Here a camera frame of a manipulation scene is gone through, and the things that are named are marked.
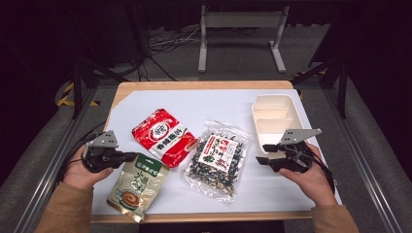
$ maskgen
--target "left hand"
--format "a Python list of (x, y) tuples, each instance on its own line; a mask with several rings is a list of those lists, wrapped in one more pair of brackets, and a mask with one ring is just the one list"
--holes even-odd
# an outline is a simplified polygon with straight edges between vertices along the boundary
[[(82, 154), (85, 152), (86, 146), (82, 145), (70, 161), (74, 161), (82, 158)], [(106, 168), (99, 173), (91, 173), (85, 167), (82, 160), (72, 162), (67, 166), (66, 174), (64, 175), (63, 182), (71, 186), (81, 189), (92, 189), (95, 183), (107, 178), (113, 173), (113, 168)]]

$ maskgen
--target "gray floor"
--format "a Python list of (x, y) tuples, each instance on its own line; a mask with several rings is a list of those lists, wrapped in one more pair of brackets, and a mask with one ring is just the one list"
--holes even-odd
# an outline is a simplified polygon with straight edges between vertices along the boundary
[[(284, 31), (280, 51), (287, 73), (277, 72), (268, 40), (272, 32), (257, 30), (252, 35), (233, 31), (215, 31), (208, 40), (207, 71), (197, 72), (199, 43), (191, 42), (177, 49), (154, 56), (170, 76), (189, 81), (246, 81), (291, 80), (293, 75), (308, 70), (308, 62), (327, 31), (326, 26), (295, 28)], [(168, 81), (168, 77), (149, 59), (145, 60), (151, 81)], [(137, 75), (127, 76), (137, 80)], [(62, 106), (26, 150), (14, 172), (0, 189), (0, 232), (22, 229), (31, 231), (36, 225), (42, 208), (47, 202), (38, 203), (39, 210), (30, 213), (31, 196), (36, 194), (50, 162), (64, 147), (70, 147), (83, 134), (107, 118), (117, 84), (103, 80), (90, 93), (92, 100), (100, 101), (98, 107), (88, 107), (81, 120), (71, 120), (73, 107)], [(400, 168), (395, 155), (377, 126), (370, 111), (349, 82), (346, 114), (342, 119), (335, 111), (336, 87), (323, 90), (317, 86), (317, 78), (296, 86), (302, 90), (302, 103), (314, 128), (322, 128), (317, 137), (326, 155), (330, 170), (339, 180), (339, 193), (348, 206), (360, 232), (412, 232), (412, 206), (408, 196), (412, 185)], [(76, 126), (70, 137), (67, 131)], [(62, 145), (63, 139), (69, 139)], [(312, 232), (310, 219), (285, 221), (286, 232)], [(138, 232), (136, 224), (93, 224), (92, 232)]]

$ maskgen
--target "clear plastic bag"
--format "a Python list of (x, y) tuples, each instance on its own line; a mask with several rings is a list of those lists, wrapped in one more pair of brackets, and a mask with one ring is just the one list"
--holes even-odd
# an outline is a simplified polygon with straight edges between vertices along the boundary
[(183, 178), (191, 187), (218, 201), (235, 200), (245, 156), (252, 135), (237, 126), (207, 120), (197, 146), (183, 169)]

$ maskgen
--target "green food package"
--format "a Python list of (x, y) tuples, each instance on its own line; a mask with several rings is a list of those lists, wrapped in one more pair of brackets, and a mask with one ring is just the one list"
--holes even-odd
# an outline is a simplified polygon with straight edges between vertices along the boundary
[(144, 220), (144, 213), (157, 197), (169, 168), (143, 153), (133, 162), (124, 163), (107, 203), (135, 221)]

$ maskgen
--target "right hand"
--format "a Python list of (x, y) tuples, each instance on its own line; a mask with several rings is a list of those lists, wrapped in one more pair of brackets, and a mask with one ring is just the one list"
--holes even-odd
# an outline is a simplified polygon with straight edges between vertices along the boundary
[[(307, 146), (318, 157), (321, 157), (317, 147), (311, 144)], [(303, 193), (314, 201), (317, 207), (338, 205), (324, 171), (315, 162), (312, 162), (312, 166), (305, 173), (296, 173), (285, 168), (279, 170), (279, 173), (299, 185)]]

